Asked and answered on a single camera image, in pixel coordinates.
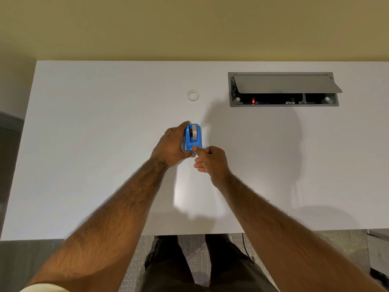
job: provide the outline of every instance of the cable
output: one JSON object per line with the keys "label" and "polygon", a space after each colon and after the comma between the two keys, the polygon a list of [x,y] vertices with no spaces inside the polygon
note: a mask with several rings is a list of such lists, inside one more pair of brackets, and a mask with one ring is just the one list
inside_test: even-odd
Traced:
{"label": "cable", "polygon": [[248,258],[254,263],[254,261],[251,259],[250,255],[249,255],[249,253],[247,252],[246,245],[244,243],[244,235],[243,235],[243,233],[242,233],[242,241],[243,241],[244,250],[246,251],[246,254],[247,254]]}

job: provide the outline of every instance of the hairy forearm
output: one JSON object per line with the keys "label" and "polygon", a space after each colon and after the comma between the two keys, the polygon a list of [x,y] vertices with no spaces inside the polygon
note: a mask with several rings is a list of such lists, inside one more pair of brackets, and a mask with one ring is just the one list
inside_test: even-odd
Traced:
{"label": "hairy forearm", "polygon": [[33,283],[71,292],[117,291],[167,166],[148,160],[60,246]]}
{"label": "hairy forearm", "polygon": [[384,291],[327,242],[235,176],[219,189],[281,291]]}

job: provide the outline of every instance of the dark pants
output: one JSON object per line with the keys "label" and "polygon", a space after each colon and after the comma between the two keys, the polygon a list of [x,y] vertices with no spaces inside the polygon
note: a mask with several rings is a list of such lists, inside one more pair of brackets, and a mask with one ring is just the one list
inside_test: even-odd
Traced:
{"label": "dark pants", "polygon": [[212,265],[209,287],[195,284],[177,236],[164,235],[155,238],[135,291],[277,292],[261,269],[230,241],[228,235],[205,235],[205,241]]}

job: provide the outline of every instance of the shirt sleeve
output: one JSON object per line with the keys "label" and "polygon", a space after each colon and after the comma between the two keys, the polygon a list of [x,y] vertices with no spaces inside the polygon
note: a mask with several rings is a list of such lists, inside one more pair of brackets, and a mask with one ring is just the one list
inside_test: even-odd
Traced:
{"label": "shirt sleeve", "polygon": [[53,284],[35,284],[24,288],[20,292],[69,292],[68,290]]}

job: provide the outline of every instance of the white desk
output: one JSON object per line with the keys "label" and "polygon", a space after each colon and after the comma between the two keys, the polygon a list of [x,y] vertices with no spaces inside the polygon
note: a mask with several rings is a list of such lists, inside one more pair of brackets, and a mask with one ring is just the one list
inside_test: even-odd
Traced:
{"label": "white desk", "polygon": [[[227,72],[333,72],[340,106],[231,108]],[[389,63],[38,61],[2,240],[66,237],[184,120],[312,229],[389,227]],[[166,174],[143,234],[242,231],[193,162]]]}

